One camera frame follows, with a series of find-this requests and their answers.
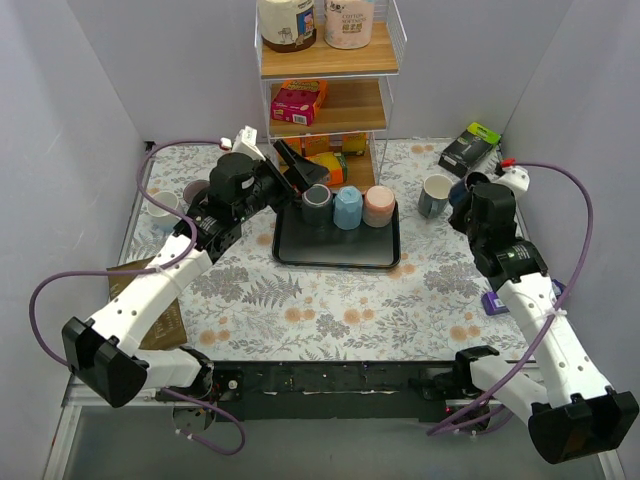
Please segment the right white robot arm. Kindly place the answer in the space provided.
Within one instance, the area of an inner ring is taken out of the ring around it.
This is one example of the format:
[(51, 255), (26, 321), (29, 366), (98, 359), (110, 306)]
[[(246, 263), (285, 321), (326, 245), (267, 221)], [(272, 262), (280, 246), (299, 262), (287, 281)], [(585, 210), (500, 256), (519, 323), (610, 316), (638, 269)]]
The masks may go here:
[(464, 397), (483, 391), (500, 401), (550, 464), (615, 450), (638, 417), (638, 402), (631, 392), (616, 391), (589, 359), (556, 304), (539, 251), (517, 236), (515, 213), (511, 189), (481, 183), (456, 206), (450, 223), (467, 235), (476, 267), (516, 320), (543, 381), (482, 346), (457, 353), (453, 387)]

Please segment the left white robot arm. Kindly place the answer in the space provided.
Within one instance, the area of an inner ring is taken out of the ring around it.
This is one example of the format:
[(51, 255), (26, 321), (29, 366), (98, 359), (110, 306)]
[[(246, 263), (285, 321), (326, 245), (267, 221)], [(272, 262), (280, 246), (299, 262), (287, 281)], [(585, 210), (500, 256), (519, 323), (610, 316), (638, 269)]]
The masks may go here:
[(240, 239), (242, 225), (265, 208), (280, 212), (327, 174), (284, 141), (276, 151), (288, 167), (259, 153), (221, 156), (187, 216), (175, 225), (146, 274), (86, 320), (62, 329), (70, 371), (110, 406), (119, 408), (145, 389), (176, 388), (200, 400), (212, 391), (213, 363), (189, 348), (145, 350), (141, 343), (182, 291), (206, 273)]

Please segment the lavender purple mug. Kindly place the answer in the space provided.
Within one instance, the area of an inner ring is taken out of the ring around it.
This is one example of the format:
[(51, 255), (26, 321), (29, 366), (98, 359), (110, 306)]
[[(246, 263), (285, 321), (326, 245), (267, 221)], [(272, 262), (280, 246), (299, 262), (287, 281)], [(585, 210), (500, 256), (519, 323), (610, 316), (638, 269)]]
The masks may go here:
[(196, 180), (189, 183), (183, 190), (184, 202), (191, 206), (201, 203), (207, 195), (210, 183), (206, 180)]

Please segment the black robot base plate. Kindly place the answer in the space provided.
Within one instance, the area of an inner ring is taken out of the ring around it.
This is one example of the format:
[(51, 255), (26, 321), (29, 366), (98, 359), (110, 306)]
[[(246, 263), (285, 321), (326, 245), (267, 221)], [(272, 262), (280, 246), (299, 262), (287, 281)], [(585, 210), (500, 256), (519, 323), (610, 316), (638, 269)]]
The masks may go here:
[(201, 398), (240, 421), (417, 419), (439, 422), (480, 391), (453, 361), (218, 362)]

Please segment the navy blue mug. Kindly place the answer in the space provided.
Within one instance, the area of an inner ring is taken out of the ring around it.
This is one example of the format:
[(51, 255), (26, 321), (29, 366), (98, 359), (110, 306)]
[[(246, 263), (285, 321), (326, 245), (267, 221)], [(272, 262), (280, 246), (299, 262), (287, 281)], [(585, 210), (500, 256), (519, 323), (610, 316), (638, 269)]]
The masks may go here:
[(475, 185), (489, 183), (490, 179), (482, 172), (473, 171), (458, 180), (450, 189), (448, 200), (452, 207), (456, 207)]

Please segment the white and blue mug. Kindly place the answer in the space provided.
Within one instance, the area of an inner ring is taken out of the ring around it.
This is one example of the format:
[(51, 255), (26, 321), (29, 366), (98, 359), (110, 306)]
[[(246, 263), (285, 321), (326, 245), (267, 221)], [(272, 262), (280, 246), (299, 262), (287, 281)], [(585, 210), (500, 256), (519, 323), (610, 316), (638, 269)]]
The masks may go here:
[(166, 208), (181, 212), (182, 206), (179, 198), (169, 191), (160, 191), (154, 194), (152, 198), (157, 202), (157, 204), (149, 203), (147, 207), (152, 223), (162, 231), (171, 231), (179, 221), (179, 218), (167, 211)]

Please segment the dark grey mug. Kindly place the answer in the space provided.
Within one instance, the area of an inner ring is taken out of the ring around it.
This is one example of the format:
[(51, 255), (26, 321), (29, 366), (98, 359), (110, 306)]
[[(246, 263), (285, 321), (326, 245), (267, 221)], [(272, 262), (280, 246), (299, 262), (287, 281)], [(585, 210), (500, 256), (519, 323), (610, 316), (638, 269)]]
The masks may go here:
[(310, 226), (328, 225), (333, 220), (333, 194), (323, 184), (314, 184), (302, 194), (301, 214)]

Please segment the slate blue mug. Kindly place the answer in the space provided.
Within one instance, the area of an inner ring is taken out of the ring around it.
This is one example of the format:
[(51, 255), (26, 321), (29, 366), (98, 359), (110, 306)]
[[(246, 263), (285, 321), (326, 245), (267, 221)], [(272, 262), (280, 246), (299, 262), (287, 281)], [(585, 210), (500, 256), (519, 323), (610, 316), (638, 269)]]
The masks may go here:
[(434, 174), (422, 184), (418, 200), (418, 211), (426, 219), (439, 216), (448, 203), (453, 182), (444, 175)]

